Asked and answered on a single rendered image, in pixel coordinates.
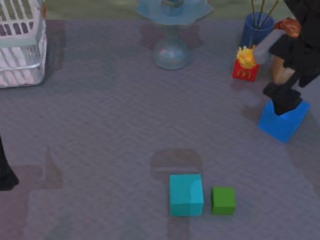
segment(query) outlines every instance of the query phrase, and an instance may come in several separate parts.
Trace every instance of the black object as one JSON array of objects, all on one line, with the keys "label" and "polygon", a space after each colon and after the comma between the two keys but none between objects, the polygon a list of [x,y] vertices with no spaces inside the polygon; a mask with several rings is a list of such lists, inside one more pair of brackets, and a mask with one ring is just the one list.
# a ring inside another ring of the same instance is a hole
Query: black object
[{"label": "black object", "polygon": [[0,137],[0,191],[10,191],[18,184],[19,179],[8,164]]},{"label": "black object", "polygon": [[284,60],[283,67],[295,71],[283,85],[269,83],[263,90],[277,115],[294,110],[301,103],[300,92],[292,90],[297,81],[304,88],[320,75],[320,0],[284,2],[300,23],[301,31],[297,38],[283,35],[269,50]]}]

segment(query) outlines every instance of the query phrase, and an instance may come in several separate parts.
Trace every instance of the blue cube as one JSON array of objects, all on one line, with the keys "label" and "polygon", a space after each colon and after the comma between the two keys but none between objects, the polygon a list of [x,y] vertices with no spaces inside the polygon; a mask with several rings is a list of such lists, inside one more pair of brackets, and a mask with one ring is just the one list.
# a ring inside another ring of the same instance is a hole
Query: blue cube
[{"label": "blue cube", "polygon": [[299,106],[280,116],[275,114],[274,104],[270,100],[264,107],[258,128],[286,143],[296,132],[310,108],[309,103],[302,101]]},{"label": "blue cube", "polygon": [[169,202],[172,217],[201,216],[205,202],[201,175],[170,175]]}]

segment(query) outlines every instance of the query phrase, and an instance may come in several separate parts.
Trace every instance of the teal cube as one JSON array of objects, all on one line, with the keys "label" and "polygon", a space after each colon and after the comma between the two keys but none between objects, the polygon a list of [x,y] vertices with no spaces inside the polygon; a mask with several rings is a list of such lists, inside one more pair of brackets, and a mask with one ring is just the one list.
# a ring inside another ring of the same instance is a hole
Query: teal cube
[{"label": "teal cube", "polygon": [[169,177],[169,207],[172,217],[198,217],[204,208],[200,174],[173,174]]},{"label": "teal cube", "polygon": [[214,215],[233,215],[236,209],[235,190],[217,186],[211,189],[211,211]]}]

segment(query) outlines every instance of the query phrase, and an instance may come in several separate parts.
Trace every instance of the toy french fries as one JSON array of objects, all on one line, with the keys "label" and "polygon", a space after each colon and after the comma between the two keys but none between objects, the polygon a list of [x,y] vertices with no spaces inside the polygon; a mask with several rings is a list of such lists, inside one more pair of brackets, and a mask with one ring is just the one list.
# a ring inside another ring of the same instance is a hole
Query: toy french fries
[{"label": "toy french fries", "polygon": [[[275,26],[275,29],[284,30],[286,34],[293,38],[297,38],[301,25],[295,19],[287,17],[281,21],[279,21]],[[294,74],[294,70],[291,68],[283,67],[284,60],[278,56],[274,56],[271,63],[271,76],[272,81],[277,85],[282,85]]]},{"label": "toy french fries", "polygon": [[234,79],[242,79],[249,82],[255,81],[259,70],[259,65],[254,59],[253,50],[254,47],[239,47],[232,72],[232,77]]}]

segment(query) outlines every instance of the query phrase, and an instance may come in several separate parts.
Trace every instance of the french fries box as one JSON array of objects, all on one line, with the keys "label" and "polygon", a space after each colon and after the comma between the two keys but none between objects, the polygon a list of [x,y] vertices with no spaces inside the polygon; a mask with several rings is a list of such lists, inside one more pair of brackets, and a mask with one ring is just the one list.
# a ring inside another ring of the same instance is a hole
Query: french fries box
[{"label": "french fries box", "polygon": [[240,65],[238,59],[235,60],[232,77],[234,79],[246,80],[249,82],[254,82],[256,80],[259,71],[259,65],[257,64],[253,68],[244,68]]},{"label": "french fries box", "polygon": [[[274,26],[275,29],[284,30],[286,34],[293,38],[297,38],[300,30],[301,25],[300,23],[290,17],[287,17],[279,22],[277,22]],[[284,68],[284,60],[278,56],[274,56],[272,63],[271,63],[271,76],[272,81],[277,84],[281,85],[288,81],[292,74],[294,74],[294,70],[291,68]]]}]

